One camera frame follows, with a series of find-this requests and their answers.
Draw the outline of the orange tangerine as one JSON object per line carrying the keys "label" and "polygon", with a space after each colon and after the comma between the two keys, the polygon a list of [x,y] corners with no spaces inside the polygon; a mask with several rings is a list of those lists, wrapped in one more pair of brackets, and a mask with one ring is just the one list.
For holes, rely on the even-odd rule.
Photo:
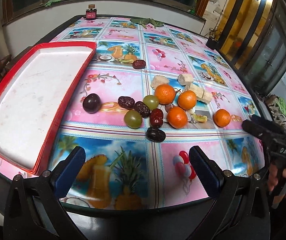
{"label": "orange tangerine", "polygon": [[184,110],[190,110],[196,105],[197,97],[196,94],[187,90],[181,93],[178,97],[178,105]]}
{"label": "orange tangerine", "polygon": [[219,127],[226,127],[231,121],[231,115],[225,109],[219,109],[214,114],[214,122]]}
{"label": "orange tangerine", "polygon": [[167,122],[176,129],[183,128],[188,123],[186,112],[177,106],[174,106],[168,111],[166,119]]}
{"label": "orange tangerine", "polygon": [[174,101],[176,92],[172,86],[162,84],[156,87],[154,95],[158,98],[159,104],[168,105]]}

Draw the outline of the beige cake bar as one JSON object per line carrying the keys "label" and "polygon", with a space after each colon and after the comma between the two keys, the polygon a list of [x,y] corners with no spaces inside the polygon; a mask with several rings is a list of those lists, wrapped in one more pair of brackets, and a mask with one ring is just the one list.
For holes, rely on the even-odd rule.
{"label": "beige cake bar", "polygon": [[194,83],[188,83],[185,88],[183,89],[183,91],[193,91],[197,97],[198,101],[201,101],[203,103],[210,103],[213,99],[213,96],[210,92],[208,92],[207,90],[195,85]]}

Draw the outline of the beige cake piece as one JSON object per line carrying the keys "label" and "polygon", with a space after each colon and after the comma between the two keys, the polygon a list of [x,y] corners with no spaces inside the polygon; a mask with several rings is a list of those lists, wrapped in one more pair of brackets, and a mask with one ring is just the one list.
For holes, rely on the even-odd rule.
{"label": "beige cake piece", "polygon": [[179,74],[177,80],[181,86],[185,86],[189,83],[193,83],[193,76],[192,74]]}
{"label": "beige cake piece", "polygon": [[155,90],[159,85],[169,84],[169,79],[162,75],[155,75],[151,81],[150,86]]}

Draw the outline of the red and white tray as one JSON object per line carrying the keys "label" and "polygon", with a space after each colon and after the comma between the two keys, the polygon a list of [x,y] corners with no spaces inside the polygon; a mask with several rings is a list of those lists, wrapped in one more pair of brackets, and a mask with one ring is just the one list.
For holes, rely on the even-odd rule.
{"label": "red and white tray", "polygon": [[96,52],[95,42],[41,43],[0,82],[0,157],[39,174],[65,109]]}

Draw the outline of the green leaves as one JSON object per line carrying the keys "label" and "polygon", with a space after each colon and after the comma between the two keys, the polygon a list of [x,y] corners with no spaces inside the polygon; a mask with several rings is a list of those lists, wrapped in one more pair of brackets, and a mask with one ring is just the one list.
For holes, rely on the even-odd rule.
{"label": "green leaves", "polygon": [[134,24],[138,24],[141,25],[142,27],[144,27],[145,29],[147,28],[148,24],[151,24],[153,26],[154,29],[156,28],[160,28],[164,26],[163,22],[160,21],[156,21],[152,18],[131,18],[130,22],[134,23]]}

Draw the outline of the green cloth on sill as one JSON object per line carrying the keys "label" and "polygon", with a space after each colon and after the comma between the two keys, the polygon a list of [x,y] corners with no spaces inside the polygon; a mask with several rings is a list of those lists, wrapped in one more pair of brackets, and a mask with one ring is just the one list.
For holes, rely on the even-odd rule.
{"label": "green cloth on sill", "polygon": [[53,4],[55,3],[59,3],[61,2],[62,0],[48,0],[45,4],[44,4],[44,7],[50,7],[52,6]]}

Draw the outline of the dark red date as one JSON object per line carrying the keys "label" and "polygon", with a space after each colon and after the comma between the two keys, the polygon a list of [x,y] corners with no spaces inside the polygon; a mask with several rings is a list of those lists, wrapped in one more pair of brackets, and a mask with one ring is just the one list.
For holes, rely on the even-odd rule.
{"label": "dark red date", "polygon": [[163,125],[163,111],[159,108],[153,109],[149,121],[153,128],[160,128]]}
{"label": "dark red date", "polygon": [[131,110],[134,108],[135,100],[131,98],[130,96],[120,96],[118,98],[118,104],[120,107],[124,109]]}
{"label": "dark red date", "polygon": [[142,101],[137,101],[135,103],[134,110],[137,111],[143,118],[149,117],[151,113],[150,108]]}
{"label": "dark red date", "polygon": [[134,69],[144,69],[146,68],[146,62],[144,60],[135,60],[132,66]]}

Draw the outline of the green grape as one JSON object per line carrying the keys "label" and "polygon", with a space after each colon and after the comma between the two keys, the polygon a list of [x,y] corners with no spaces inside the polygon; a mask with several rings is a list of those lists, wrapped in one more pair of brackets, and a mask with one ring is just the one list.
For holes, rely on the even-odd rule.
{"label": "green grape", "polygon": [[135,110],[129,110],[124,116],[125,124],[133,129],[137,129],[142,124],[142,116]]}
{"label": "green grape", "polygon": [[159,99],[154,95],[147,95],[143,98],[143,103],[152,111],[159,105]]}

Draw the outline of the dark purple plum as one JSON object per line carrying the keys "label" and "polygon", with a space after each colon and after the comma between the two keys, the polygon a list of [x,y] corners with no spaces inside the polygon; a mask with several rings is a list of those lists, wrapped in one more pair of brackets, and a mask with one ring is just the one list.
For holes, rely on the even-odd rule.
{"label": "dark purple plum", "polygon": [[83,100],[82,106],[87,113],[94,114],[101,109],[101,98],[95,93],[89,94]]}

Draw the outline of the black cup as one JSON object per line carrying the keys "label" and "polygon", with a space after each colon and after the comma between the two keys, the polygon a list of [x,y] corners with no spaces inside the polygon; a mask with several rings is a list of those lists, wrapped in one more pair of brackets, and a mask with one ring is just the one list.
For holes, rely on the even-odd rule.
{"label": "black cup", "polygon": [[209,37],[205,46],[211,50],[216,50],[218,48],[218,41],[215,38]]}

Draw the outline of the small red jar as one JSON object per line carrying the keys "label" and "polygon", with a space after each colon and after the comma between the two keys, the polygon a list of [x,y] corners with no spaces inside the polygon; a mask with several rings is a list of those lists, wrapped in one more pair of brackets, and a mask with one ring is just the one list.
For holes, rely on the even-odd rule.
{"label": "small red jar", "polygon": [[97,18],[97,9],[94,4],[89,4],[86,9],[86,20],[95,20]]}

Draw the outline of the colourful fruit-print tablecloth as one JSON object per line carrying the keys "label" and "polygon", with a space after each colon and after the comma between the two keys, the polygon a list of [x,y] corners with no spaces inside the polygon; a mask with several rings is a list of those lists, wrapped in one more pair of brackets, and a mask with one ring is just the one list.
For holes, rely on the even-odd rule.
{"label": "colourful fruit-print tablecloth", "polygon": [[84,167],[63,202],[92,209],[175,206],[207,194],[188,151],[198,145],[223,170],[247,177],[265,164],[242,130],[258,114],[243,82],[206,40],[172,25],[79,18],[43,42],[94,41],[59,126],[47,168],[75,146]]}

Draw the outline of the floral patterned cloth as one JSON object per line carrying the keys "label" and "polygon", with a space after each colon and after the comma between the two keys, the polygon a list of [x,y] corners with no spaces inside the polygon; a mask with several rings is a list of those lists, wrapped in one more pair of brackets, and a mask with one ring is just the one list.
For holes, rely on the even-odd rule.
{"label": "floral patterned cloth", "polygon": [[265,99],[275,123],[286,129],[286,101],[282,97],[272,94]]}

